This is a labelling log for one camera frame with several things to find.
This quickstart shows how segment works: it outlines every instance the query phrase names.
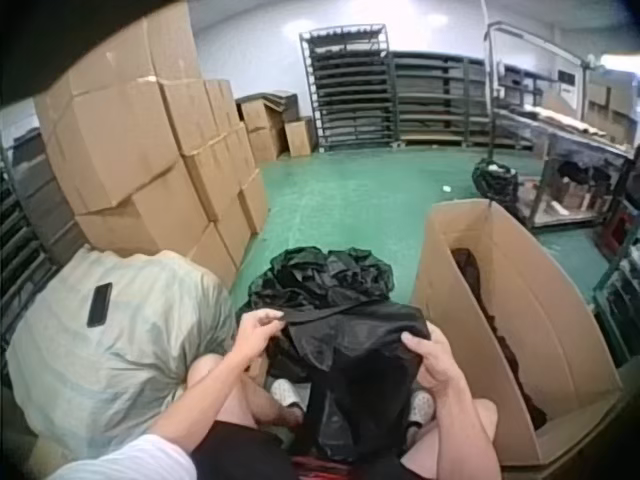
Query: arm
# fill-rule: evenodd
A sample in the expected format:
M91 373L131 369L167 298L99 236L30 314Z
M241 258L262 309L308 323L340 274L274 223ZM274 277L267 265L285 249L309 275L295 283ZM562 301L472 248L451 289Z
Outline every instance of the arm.
M191 453L211 429L244 370L284 327L284 322L277 320L280 317L281 312L268 309L243 315L235 344L220 365L165 410L149 433Z
M429 324L431 341L402 334L409 350L422 356L418 382L436 402L439 480L501 478L498 457L484 430L464 374L443 333Z

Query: green floor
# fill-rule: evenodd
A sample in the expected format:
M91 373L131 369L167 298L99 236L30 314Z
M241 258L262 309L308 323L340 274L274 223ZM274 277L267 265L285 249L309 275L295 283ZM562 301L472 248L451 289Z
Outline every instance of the green floor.
M253 240L232 289L241 305L251 281L282 250L316 245L372 250L393 266L394 300L411 296L425 216L431 205L477 197L471 171L484 149L407 148L315 154L284 159L263 169L270 213ZM535 175L540 163L530 153L505 151L496 160ZM443 186L451 188L445 192ZM606 268L590 230L545 233L540 241L585 296Z

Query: shorts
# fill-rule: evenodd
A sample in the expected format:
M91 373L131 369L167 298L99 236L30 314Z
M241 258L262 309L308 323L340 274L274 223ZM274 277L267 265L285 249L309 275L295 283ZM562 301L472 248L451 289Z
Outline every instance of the shorts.
M294 467L294 462L282 449L282 442L276 435L227 422L215 422L191 458L198 472L198 480L305 478L305 474ZM328 467L326 473L331 471L331 477L327 478L423 480L391 455L350 469L326 462L303 463L306 463L304 470L307 474L311 465L316 465L321 472Z

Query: hand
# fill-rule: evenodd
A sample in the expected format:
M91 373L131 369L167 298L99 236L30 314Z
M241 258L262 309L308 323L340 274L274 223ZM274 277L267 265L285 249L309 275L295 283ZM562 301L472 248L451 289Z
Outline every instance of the hand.
M267 347L269 339L284 328L285 323L280 320L283 315L284 313L278 310L268 308L245 313L240 319L231 353L247 363L259 357Z
M418 383L437 399L446 395L452 387L466 385L466 379L453 358L451 346L442 331L430 323L431 340L402 333L402 343L422 357Z

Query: smartphone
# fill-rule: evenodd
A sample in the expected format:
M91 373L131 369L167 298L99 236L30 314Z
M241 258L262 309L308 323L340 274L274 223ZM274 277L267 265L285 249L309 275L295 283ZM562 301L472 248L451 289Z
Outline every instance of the smartphone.
M100 327L107 321L107 311L109 310L109 299L111 298L112 283L98 285L93 291L91 308L89 308L89 318L87 327Z

